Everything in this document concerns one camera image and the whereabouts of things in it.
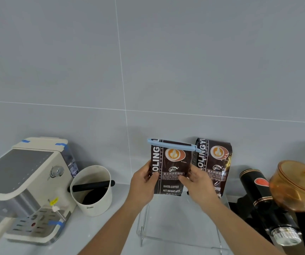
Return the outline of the steam wand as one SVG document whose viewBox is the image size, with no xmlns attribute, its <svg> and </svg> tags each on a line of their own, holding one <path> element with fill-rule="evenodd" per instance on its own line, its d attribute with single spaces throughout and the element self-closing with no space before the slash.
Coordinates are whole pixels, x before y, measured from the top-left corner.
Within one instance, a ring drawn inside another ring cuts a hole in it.
<svg viewBox="0 0 305 255">
<path fill-rule="evenodd" d="M 53 211 L 54 213 L 56 213 L 56 214 L 61 218 L 62 222 L 65 222 L 65 221 L 66 221 L 66 218 L 65 218 L 65 216 L 61 213 L 60 210 L 61 210 L 60 207 L 58 207 L 58 206 L 56 206 L 56 205 L 53 205 L 53 206 L 52 206 L 52 211 Z"/>
</svg>

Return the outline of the person's right forearm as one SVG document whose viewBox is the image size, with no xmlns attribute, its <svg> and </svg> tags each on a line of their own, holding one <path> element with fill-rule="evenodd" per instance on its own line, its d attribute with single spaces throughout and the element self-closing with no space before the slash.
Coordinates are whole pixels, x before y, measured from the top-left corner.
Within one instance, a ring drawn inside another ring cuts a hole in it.
<svg viewBox="0 0 305 255">
<path fill-rule="evenodd" d="M 214 222 L 234 255 L 286 255 L 219 200 L 208 201 L 201 209 Z"/>
</svg>

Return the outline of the perforated metal drip tray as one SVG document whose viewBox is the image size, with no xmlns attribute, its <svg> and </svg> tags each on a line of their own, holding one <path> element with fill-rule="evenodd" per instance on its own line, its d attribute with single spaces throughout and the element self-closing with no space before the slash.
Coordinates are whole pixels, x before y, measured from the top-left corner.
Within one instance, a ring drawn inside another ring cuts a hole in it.
<svg viewBox="0 0 305 255">
<path fill-rule="evenodd" d="M 48 225 L 49 220 L 61 221 L 61 218 L 52 211 L 51 207 L 43 207 L 35 214 L 26 218 L 16 218 L 4 237 L 10 242 L 27 243 L 34 245 L 51 245 L 62 234 L 72 212 L 67 207 L 60 210 L 65 216 L 64 227 Z"/>
</svg>

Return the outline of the silver steam knob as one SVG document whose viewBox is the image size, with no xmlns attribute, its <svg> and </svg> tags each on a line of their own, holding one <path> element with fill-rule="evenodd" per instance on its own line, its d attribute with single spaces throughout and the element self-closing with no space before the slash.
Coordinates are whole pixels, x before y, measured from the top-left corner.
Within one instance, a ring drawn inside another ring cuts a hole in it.
<svg viewBox="0 0 305 255">
<path fill-rule="evenodd" d="M 60 177 L 64 173 L 64 167 L 63 166 L 53 166 L 50 170 L 50 178 Z"/>
</svg>

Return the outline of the person's left hand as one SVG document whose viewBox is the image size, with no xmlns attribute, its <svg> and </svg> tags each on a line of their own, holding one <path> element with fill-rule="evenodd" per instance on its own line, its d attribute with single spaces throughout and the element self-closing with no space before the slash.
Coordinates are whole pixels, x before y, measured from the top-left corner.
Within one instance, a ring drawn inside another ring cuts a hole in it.
<svg viewBox="0 0 305 255">
<path fill-rule="evenodd" d="M 153 198 L 155 185 L 149 185 L 146 180 L 150 175 L 151 160 L 133 174 L 129 193 L 125 204 L 129 208 L 139 213 Z"/>
</svg>

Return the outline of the person's right hand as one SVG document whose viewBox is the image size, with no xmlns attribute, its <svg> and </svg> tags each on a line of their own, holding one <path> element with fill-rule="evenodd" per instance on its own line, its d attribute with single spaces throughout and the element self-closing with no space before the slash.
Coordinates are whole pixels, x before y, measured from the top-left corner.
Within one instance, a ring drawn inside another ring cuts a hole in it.
<svg viewBox="0 0 305 255">
<path fill-rule="evenodd" d="M 212 204 L 219 204 L 220 200 L 214 190 L 212 180 L 205 171 L 194 165 L 190 165 L 188 174 L 185 177 L 195 177 L 195 187 L 188 190 L 190 197 L 196 202 L 203 211 Z"/>
</svg>

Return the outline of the dark coffee bag with clip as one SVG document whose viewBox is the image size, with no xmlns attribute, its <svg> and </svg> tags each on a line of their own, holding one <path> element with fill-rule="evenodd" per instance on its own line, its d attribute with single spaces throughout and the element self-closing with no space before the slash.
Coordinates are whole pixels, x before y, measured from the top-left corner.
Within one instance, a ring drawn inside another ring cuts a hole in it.
<svg viewBox="0 0 305 255">
<path fill-rule="evenodd" d="M 184 143 L 162 139 L 153 140 L 172 144 Z M 159 173 L 159 180 L 155 185 L 154 194 L 181 196 L 184 185 L 180 182 L 178 176 L 186 176 L 188 174 L 192 153 L 191 151 L 167 149 L 151 145 L 150 175 L 153 172 Z"/>
</svg>

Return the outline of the amber hopper lid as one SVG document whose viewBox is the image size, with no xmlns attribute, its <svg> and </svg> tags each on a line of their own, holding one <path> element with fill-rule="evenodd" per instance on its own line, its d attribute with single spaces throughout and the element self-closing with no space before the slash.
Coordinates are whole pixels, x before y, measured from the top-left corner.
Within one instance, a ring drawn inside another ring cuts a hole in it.
<svg viewBox="0 0 305 255">
<path fill-rule="evenodd" d="M 305 164 L 294 160 L 278 163 L 278 173 L 289 184 L 305 191 Z"/>
</svg>

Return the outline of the cream espresso machine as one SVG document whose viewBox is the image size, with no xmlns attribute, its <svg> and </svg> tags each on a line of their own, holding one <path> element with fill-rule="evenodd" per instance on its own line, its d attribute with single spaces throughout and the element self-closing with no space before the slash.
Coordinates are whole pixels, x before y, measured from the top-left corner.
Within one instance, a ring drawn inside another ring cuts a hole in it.
<svg viewBox="0 0 305 255">
<path fill-rule="evenodd" d="M 76 202 L 67 191 L 72 180 L 61 151 L 68 140 L 52 137 L 29 137 L 30 143 L 19 142 L 0 157 L 0 217 L 26 218 L 43 207 L 51 207 L 48 199 L 59 197 L 56 206 L 73 213 Z M 50 178 L 53 166 L 63 166 L 60 177 Z"/>
</svg>

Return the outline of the black knock bar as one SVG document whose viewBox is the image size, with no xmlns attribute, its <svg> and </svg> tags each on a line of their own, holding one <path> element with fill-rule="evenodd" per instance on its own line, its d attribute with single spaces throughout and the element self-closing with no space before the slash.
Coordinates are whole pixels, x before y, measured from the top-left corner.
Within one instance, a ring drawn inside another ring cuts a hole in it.
<svg viewBox="0 0 305 255">
<path fill-rule="evenodd" d="M 67 191 L 69 193 L 72 192 L 81 192 L 81 191 L 88 191 L 88 190 L 94 190 L 98 188 L 108 188 L 113 187 L 115 185 L 114 180 L 106 180 L 106 181 L 100 181 L 100 182 L 93 182 L 93 183 L 86 183 L 86 184 L 78 184 L 73 185 L 72 187 L 68 187 Z"/>
</svg>

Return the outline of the clear water tank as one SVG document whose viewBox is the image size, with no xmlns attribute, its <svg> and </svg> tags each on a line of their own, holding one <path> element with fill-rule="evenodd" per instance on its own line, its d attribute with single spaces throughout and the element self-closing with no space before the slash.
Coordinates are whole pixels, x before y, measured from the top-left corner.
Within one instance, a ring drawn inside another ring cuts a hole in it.
<svg viewBox="0 0 305 255">
<path fill-rule="evenodd" d="M 68 148 L 68 150 L 63 149 L 63 151 L 61 151 L 61 155 L 70 170 L 71 176 L 75 177 L 78 174 L 79 169 L 70 148 Z"/>
</svg>

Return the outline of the amber bean hopper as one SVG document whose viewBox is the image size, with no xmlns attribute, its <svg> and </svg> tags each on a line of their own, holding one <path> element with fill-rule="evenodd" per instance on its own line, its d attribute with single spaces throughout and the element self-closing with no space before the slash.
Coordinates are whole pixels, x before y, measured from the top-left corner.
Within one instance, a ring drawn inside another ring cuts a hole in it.
<svg viewBox="0 0 305 255">
<path fill-rule="evenodd" d="M 269 180 L 269 188 L 274 201 L 286 210 L 305 212 L 305 191 L 294 187 L 283 179 L 278 168 Z"/>
</svg>

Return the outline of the white knock box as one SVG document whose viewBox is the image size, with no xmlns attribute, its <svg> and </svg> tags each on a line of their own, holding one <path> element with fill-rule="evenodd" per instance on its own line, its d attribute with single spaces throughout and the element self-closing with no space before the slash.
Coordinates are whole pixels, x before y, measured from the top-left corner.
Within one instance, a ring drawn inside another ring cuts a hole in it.
<svg viewBox="0 0 305 255">
<path fill-rule="evenodd" d="M 110 172 L 103 166 L 89 166 L 81 170 L 72 180 L 70 187 L 78 184 L 86 184 L 112 180 Z M 112 203 L 112 187 L 98 188 L 81 192 L 72 192 L 72 199 L 82 212 L 95 217 L 103 214 Z"/>
</svg>

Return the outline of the black grinder base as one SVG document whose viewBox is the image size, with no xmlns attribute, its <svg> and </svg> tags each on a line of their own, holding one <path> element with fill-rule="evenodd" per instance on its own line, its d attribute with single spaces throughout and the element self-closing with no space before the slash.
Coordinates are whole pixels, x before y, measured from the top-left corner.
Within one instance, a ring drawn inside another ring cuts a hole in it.
<svg viewBox="0 0 305 255">
<path fill-rule="evenodd" d="M 271 236 L 265 231 L 261 224 L 261 220 L 258 217 L 252 203 L 247 195 L 243 197 L 229 196 L 228 202 L 231 210 L 254 228 L 259 234 L 261 234 L 266 240 L 273 243 L 273 245 L 286 255 L 305 255 L 305 212 L 293 212 L 290 211 L 290 215 L 297 223 L 301 230 L 302 242 L 295 246 L 280 246 Z"/>
</svg>

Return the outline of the person's left forearm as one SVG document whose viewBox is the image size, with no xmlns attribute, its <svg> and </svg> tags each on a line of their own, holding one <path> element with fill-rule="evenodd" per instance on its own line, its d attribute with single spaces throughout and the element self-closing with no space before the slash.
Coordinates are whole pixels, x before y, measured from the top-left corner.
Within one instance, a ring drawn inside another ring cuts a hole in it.
<svg viewBox="0 0 305 255">
<path fill-rule="evenodd" d="M 138 213 L 125 202 L 78 255 L 121 255 Z"/>
</svg>

